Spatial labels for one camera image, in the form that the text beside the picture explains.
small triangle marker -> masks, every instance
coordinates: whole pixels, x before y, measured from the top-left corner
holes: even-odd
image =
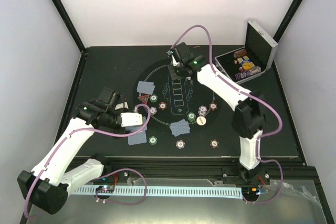
[[[148,103],[148,100],[149,100],[149,96],[150,96],[149,94],[142,95],[142,96],[138,97],[138,99],[139,99],[140,101],[142,101],[142,103],[147,104],[147,103]]]

poker chip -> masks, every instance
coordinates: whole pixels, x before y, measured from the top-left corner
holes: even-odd
[[[157,144],[157,138],[155,136],[151,136],[148,140],[148,142],[151,144],[151,145],[154,145],[154,144]]]
[[[152,115],[155,115],[157,113],[157,109],[155,107],[151,107],[150,111]]]
[[[160,102],[159,103],[159,109],[160,110],[165,110],[167,108],[167,104],[165,102]]]
[[[209,108],[214,111],[217,110],[217,104],[216,103],[210,103]]]
[[[185,143],[182,140],[178,140],[176,142],[176,147],[179,149],[183,149],[184,148]]]
[[[208,109],[206,108],[206,106],[200,106],[198,108],[199,111],[202,111],[202,112],[206,112]]]
[[[198,114],[200,115],[200,116],[205,116],[205,114],[206,114],[206,112],[204,112],[204,111],[198,111]]]
[[[219,141],[217,141],[217,140],[211,140],[211,142],[210,142],[210,146],[213,148],[213,149],[215,149],[215,148],[218,148],[218,146],[219,146]]]
[[[206,118],[204,116],[199,116],[196,119],[196,122],[197,122],[198,125],[203,126],[203,125],[206,124]]]
[[[149,98],[149,100],[151,102],[157,102],[158,101],[158,96],[156,94],[153,94],[153,95],[151,95],[151,97]]]
[[[195,122],[196,121],[196,114],[195,113],[189,113],[188,114],[188,121],[189,122]]]

red wire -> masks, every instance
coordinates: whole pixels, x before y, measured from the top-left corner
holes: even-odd
[[[262,179],[262,177],[260,177],[260,175],[258,175],[258,178],[259,178],[259,180],[261,181],[261,183],[262,183],[263,185],[265,185],[265,186],[267,187],[267,189],[268,189],[268,185],[264,182],[264,180]]]

white poker chip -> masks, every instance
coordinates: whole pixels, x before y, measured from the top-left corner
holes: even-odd
[[[204,124],[206,124],[206,118],[204,116],[199,116],[196,119],[196,122],[197,122],[198,125],[203,126]]]

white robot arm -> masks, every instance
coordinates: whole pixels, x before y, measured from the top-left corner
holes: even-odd
[[[205,65],[201,68],[200,72],[197,73],[197,80],[199,83],[207,86],[215,93],[217,93],[230,107],[233,111],[235,111],[239,102],[242,102],[248,99],[247,96],[235,91],[230,86],[226,85],[218,76],[226,79],[230,84],[238,88],[240,91],[244,93],[250,93],[251,91],[244,89],[238,84],[234,83],[222,74],[215,66],[216,73],[214,73],[210,67],[210,64]],[[262,130],[257,130],[252,138],[242,137],[240,138],[240,163],[248,170],[254,169],[258,164],[259,160],[256,156],[256,147],[257,147],[257,139],[262,135]]]
[[[82,130],[71,133],[77,129],[94,130],[100,126],[108,127],[116,133],[124,133],[126,126],[142,125],[141,114],[127,112],[126,103],[117,105],[120,97],[120,94],[105,88],[98,99],[78,106],[75,118],[70,120],[68,127],[50,152],[31,172],[22,171],[18,176],[17,181],[24,198],[27,197],[33,181],[43,170],[33,189],[30,202],[50,214],[55,214],[76,189],[103,175],[106,159],[98,154],[65,173],[75,154],[94,131]]]
[[[172,57],[172,65],[170,66],[172,79],[196,76],[199,83],[213,90],[231,107],[234,111],[233,128],[238,132],[240,138],[239,161],[247,170],[256,168],[259,164],[259,157],[256,156],[256,153],[260,153],[259,150],[256,152],[257,140],[263,133],[265,117],[261,113],[258,103],[240,93],[240,91],[243,93],[251,93],[251,91],[233,82],[215,66],[213,66],[214,72],[205,58],[203,56],[194,57],[185,43],[171,49],[169,55]]]

